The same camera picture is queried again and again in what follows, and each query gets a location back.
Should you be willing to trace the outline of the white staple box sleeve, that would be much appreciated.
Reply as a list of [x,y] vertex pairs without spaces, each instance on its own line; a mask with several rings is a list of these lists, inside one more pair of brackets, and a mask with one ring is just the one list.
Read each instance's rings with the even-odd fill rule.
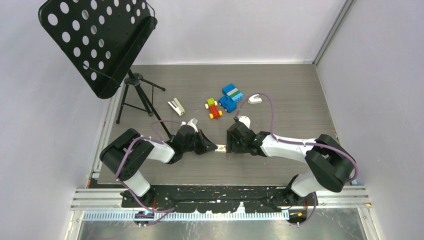
[[227,152],[227,146],[226,145],[217,144],[216,146],[217,146],[217,148],[214,150],[215,152],[218,152],[218,153],[226,153]]

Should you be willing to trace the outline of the white and green stapler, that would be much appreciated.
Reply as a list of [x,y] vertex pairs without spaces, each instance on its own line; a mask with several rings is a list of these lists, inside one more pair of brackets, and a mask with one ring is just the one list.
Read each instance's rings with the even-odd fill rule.
[[179,117],[185,114],[185,109],[176,97],[167,103],[178,114]]

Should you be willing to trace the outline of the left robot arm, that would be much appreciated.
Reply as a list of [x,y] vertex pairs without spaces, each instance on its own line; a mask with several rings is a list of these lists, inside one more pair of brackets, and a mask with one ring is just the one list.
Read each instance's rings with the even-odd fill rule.
[[126,130],[100,153],[100,161],[115,174],[115,178],[134,193],[134,200],[141,207],[153,202],[150,183],[140,172],[146,160],[174,164],[184,153],[203,155],[216,150],[212,143],[193,124],[184,124],[167,141],[157,141],[141,135],[134,128]]

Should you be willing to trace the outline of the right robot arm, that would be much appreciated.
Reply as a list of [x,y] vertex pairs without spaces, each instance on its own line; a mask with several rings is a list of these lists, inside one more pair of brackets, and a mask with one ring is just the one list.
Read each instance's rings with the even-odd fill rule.
[[261,157],[281,157],[306,164],[309,171],[295,175],[283,195],[291,205],[299,205],[307,195],[326,189],[339,193],[358,166],[332,137],[321,134],[316,139],[297,139],[255,133],[244,122],[236,121],[227,130],[228,153]]

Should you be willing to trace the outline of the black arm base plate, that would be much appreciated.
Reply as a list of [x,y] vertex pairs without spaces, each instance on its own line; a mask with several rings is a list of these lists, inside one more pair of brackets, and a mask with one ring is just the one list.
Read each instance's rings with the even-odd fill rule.
[[144,208],[157,213],[205,214],[277,213],[299,207],[311,210],[318,201],[314,193],[297,197],[284,187],[255,185],[153,185],[143,196],[129,190],[120,193],[123,208]]

